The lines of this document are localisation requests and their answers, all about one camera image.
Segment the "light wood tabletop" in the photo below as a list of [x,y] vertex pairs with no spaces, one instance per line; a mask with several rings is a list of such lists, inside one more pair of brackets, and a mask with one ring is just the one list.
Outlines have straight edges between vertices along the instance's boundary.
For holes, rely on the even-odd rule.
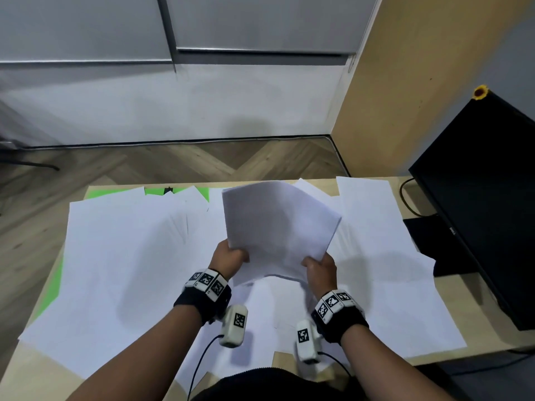
[[[380,180],[390,182],[398,207],[404,219],[414,217],[401,202],[398,190],[400,184],[408,177],[378,177]],[[338,195],[338,186],[335,179],[309,180],[313,185],[322,189],[329,195]],[[147,188],[162,187],[234,187],[251,182],[224,182],[224,183],[181,183],[181,184],[146,184]],[[107,185],[90,186],[86,197],[93,190],[128,189],[141,187],[141,185]],[[406,200],[412,208],[423,214],[430,214],[432,207],[425,199],[422,191],[416,184],[408,184]],[[63,254],[58,254],[50,276],[58,268]],[[28,323],[36,315],[40,303],[48,289],[51,278],[48,278],[43,287],[41,296],[31,314]],[[413,365],[436,363],[445,360],[475,356],[501,350],[517,349],[535,345],[535,331],[519,331],[498,307],[492,294],[478,273],[465,275],[452,275],[434,279],[438,293],[444,300],[453,320],[465,338],[467,346],[447,352],[431,353],[408,359]],[[275,352],[273,355],[274,367],[298,373],[298,365],[294,356],[288,353]],[[332,366],[321,372],[316,378],[318,381],[330,380],[338,377],[341,369]],[[210,373],[199,382],[192,395],[217,381],[217,377]],[[0,399],[3,401],[34,400],[37,395],[42,401],[63,401],[75,388],[82,383],[82,379],[63,366],[60,366],[47,356],[37,352],[30,346],[19,343],[11,358],[8,368],[0,383]],[[182,400],[186,398],[184,390],[174,382],[166,400]]]

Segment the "black metal leg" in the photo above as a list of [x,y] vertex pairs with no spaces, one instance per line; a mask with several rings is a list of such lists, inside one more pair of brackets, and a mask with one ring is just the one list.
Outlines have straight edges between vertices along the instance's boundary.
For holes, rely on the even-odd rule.
[[34,162],[23,162],[20,160],[11,160],[11,159],[0,159],[0,163],[7,163],[8,165],[24,165],[24,166],[35,166],[35,167],[49,167],[55,171],[59,171],[59,167],[54,165],[46,165],[43,163],[34,163]]

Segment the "white sensor device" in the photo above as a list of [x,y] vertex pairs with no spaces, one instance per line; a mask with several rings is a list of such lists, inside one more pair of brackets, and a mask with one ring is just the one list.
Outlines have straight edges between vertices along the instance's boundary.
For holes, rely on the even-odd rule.
[[321,350],[319,345],[319,335],[316,325],[308,319],[299,321],[296,325],[297,330],[297,348],[299,360],[305,364],[311,365],[319,363],[318,351]]
[[247,308],[244,305],[234,304],[227,308],[222,319],[222,338],[219,344],[226,348],[237,348],[244,342],[245,325],[247,324]]

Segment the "wrist strap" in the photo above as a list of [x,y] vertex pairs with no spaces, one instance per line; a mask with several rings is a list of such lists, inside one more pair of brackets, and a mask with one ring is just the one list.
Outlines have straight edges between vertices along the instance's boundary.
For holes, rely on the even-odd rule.
[[369,328],[364,312],[344,290],[329,291],[321,297],[311,316],[318,333],[330,343],[340,343],[345,331],[355,324]]
[[223,276],[215,270],[195,272],[184,284],[182,293],[173,306],[193,305],[201,314],[203,325],[225,315],[232,290]]

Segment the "green surface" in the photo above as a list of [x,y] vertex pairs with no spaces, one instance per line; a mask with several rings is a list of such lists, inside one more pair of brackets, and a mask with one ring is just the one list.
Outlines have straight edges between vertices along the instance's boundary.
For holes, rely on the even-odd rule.
[[[197,190],[203,195],[206,201],[210,202],[210,188],[208,187],[196,187]],[[93,190],[87,194],[87,198],[96,198],[101,197],[107,194],[113,194],[114,192],[126,191],[127,189],[110,189],[110,190]],[[164,195],[164,188],[145,188],[145,194],[154,194],[154,195]],[[179,191],[185,190],[185,188],[175,187],[173,188],[173,194],[178,193]],[[52,275],[50,279],[50,284],[47,288],[47,291],[44,295],[43,301],[39,306],[37,311],[36,318],[40,316],[44,310],[54,301],[59,295],[59,286],[62,282],[62,271],[63,271],[63,258],[60,260],[59,266]]]

